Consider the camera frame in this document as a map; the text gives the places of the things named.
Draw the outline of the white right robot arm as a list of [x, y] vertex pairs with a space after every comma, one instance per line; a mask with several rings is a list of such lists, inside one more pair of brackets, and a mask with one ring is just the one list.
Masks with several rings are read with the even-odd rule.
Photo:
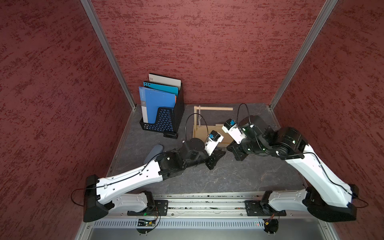
[[237, 161], [249, 155], [275, 157], [295, 168], [310, 184], [298, 191], [266, 191], [256, 203], [263, 215], [300, 211], [330, 223], [356, 220], [353, 199], [358, 197], [358, 187], [336, 176], [298, 130], [284, 127], [275, 131], [259, 116], [250, 116], [240, 124], [229, 119], [222, 129], [233, 138], [227, 150]]

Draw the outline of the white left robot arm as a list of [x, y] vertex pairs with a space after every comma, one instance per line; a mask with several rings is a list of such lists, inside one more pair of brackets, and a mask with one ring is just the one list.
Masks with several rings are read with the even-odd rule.
[[94, 222], [118, 208], [135, 213], [151, 211], [155, 207], [151, 193], [145, 191], [131, 195], [129, 192], [180, 176], [185, 169], [201, 164], [212, 170], [225, 155], [217, 148], [222, 140], [223, 137], [216, 138], [212, 134], [205, 142], [192, 138], [185, 141], [179, 150], [156, 154], [147, 164], [134, 170], [107, 178], [97, 175], [87, 177], [83, 221]]

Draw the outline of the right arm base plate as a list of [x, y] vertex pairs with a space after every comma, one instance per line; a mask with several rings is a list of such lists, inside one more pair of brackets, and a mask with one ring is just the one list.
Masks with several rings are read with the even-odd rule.
[[248, 217], [285, 217], [286, 211], [277, 211], [273, 209], [268, 201], [245, 201], [245, 208]]

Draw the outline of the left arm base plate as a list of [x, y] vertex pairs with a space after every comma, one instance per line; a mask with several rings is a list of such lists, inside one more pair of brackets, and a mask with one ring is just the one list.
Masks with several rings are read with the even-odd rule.
[[128, 211], [128, 216], [153, 216], [160, 213], [161, 216], [166, 216], [168, 212], [168, 200], [154, 200], [149, 201], [147, 207], [140, 212]]

